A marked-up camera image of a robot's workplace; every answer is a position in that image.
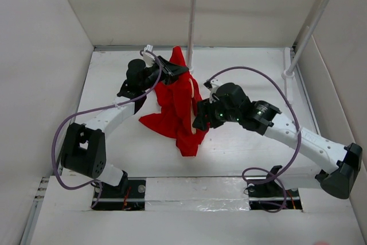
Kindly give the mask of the beige plastic clothes hanger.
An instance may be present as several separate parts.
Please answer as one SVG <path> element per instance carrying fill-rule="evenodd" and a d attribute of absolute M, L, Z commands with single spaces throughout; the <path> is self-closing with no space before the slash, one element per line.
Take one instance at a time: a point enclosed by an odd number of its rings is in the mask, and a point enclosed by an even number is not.
<path fill-rule="evenodd" d="M 190 86 L 191 86 L 191 105 L 190 105 L 190 129 L 191 129 L 191 133 L 193 135 L 196 134 L 196 129 L 192 126 L 196 116 L 195 116 L 195 113 L 194 113 L 194 96 L 195 96 L 195 91 L 194 91 L 194 85 L 193 85 L 193 82 L 192 82 L 192 79 L 189 79 L 189 83 L 190 83 Z"/>

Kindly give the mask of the red t shirt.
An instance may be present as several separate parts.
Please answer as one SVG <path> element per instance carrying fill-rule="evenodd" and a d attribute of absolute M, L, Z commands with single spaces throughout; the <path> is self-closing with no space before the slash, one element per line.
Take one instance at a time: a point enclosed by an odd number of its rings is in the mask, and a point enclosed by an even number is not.
<path fill-rule="evenodd" d="M 197 129 L 195 135 L 191 133 L 191 86 L 189 79 L 192 79 L 194 85 L 194 113 L 196 116 L 197 103 L 202 100 L 202 97 L 196 79 L 190 72 L 187 72 L 173 84 L 158 83 L 154 91 L 161 107 L 160 113 L 148 114 L 139 119 L 140 123 L 148 129 L 175 139 L 176 147 L 183 157 L 195 157 L 198 147 L 206 135 L 206 131 Z"/>

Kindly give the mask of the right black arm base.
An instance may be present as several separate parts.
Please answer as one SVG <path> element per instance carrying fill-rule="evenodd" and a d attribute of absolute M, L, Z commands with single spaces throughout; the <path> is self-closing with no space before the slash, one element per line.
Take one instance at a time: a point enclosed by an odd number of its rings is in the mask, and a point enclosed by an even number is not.
<path fill-rule="evenodd" d="M 244 193 L 249 196 L 251 210 L 275 212 L 277 210 L 301 210 L 299 191 L 283 188 L 275 180 L 261 184 L 248 184 Z"/>

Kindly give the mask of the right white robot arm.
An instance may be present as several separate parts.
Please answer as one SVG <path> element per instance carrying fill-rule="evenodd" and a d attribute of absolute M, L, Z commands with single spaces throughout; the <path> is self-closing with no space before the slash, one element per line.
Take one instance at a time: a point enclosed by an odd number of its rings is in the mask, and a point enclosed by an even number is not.
<path fill-rule="evenodd" d="M 317 186 L 338 199 L 349 198 L 361 169 L 361 146 L 335 143 L 308 129 L 296 127 L 295 121 L 277 107 L 263 100 L 250 101 L 237 84 L 222 84 L 213 79 L 204 85 L 210 97 L 197 103 L 194 128 L 206 131 L 235 122 L 248 131 L 298 149 L 320 167 L 320 172 L 313 175 Z"/>

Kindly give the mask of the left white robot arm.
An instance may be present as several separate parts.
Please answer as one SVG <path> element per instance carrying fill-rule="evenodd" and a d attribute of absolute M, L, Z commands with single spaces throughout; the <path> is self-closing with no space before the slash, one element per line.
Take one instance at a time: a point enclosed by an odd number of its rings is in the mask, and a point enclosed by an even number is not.
<path fill-rule="evenodd" d="M 131 60 L 112 107 L 83 124 L 68 127 L 61 149 L 62 167 L 100 181 L 115 197 L 124 196 L 128 174 L 107 162 L 106 138 L 142 108 L 146 92 L 155 84 L 173 84 L 188 70 L 161 56 L 151 66 L 142 59 Z"/>

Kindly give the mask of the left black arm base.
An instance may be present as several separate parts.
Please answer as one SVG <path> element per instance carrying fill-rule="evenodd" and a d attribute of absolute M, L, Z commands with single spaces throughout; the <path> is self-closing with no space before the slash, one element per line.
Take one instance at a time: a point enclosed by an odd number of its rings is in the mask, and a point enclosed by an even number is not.
<path fill-rule="evenodd" d="M 95 211 L 144 211 L 145 193 L 145 178 L 129 178 L 127 186 L 122 189 L 103 183 L 98 200 L 99 189 L 94 187 L 92 209 Z"/>

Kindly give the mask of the white and silver clothes rack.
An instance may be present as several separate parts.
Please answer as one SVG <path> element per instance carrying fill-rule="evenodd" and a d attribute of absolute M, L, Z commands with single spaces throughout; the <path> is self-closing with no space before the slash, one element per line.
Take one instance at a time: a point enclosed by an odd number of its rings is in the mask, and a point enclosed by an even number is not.
<path fill-rule="evenodd" d="M 313 34 L 330 0 L 208 0 L 201 5 L 199 22 L 202 26 L 219 26 L 211 32 L 210 40 L 194 34 L 197 0 L 190 0 L 188 39 L 185 60 L 194 69 L 194 44 L 205 47 L 275 48 L 283 52 L 283 61 L 276 75 L 291 102 L 294 98 L 295 69 L 302 50 Z M 228 35 L 224 41 L 220 31 Z"/>

